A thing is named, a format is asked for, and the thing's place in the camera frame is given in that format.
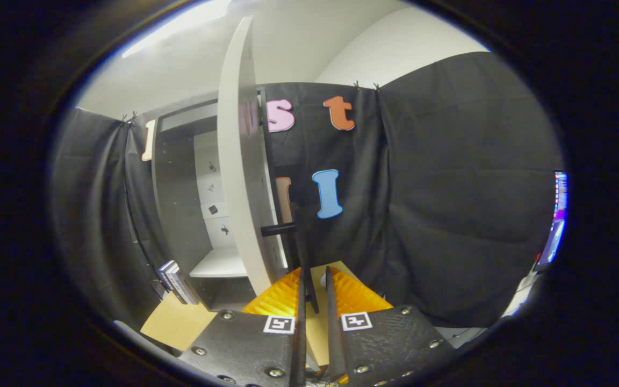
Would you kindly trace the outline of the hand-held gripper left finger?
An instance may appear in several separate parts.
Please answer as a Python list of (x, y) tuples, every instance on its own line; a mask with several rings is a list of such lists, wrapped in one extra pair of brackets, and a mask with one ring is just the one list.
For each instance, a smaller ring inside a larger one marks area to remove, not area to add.
[(286, 274), (240, 311), (219, 311), (182, 362), (231, 386), (305, 385), (304, 274)]

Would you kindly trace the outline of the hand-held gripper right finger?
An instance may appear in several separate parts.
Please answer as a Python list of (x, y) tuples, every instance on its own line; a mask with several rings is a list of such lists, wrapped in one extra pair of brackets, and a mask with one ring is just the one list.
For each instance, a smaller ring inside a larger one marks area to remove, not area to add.
[(414, 306), (393, 306), (331, 266), (325, 289), (331, 385), (411, 384), (455, 357), (454, 347)]

